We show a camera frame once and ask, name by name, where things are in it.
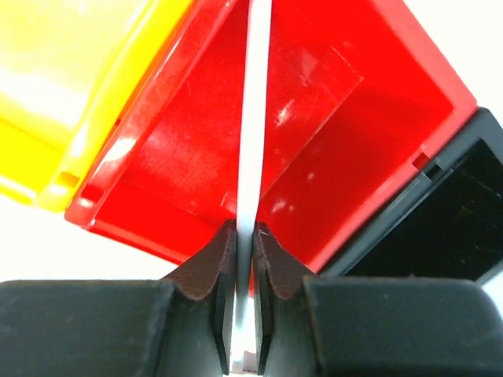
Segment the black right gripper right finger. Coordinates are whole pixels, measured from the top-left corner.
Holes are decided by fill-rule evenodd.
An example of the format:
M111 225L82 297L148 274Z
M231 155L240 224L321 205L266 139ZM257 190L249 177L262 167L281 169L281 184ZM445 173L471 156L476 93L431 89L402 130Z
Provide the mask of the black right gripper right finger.
M502 319L469 280L322 277L253 232L262 376L499 376Z

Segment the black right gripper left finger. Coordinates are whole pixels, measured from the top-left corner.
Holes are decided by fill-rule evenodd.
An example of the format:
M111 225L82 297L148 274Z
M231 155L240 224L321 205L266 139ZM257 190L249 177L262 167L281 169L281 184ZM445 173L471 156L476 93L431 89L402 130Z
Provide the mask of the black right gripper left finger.
M159 280L2 283L2 375L227 375L236 245L228 220Z

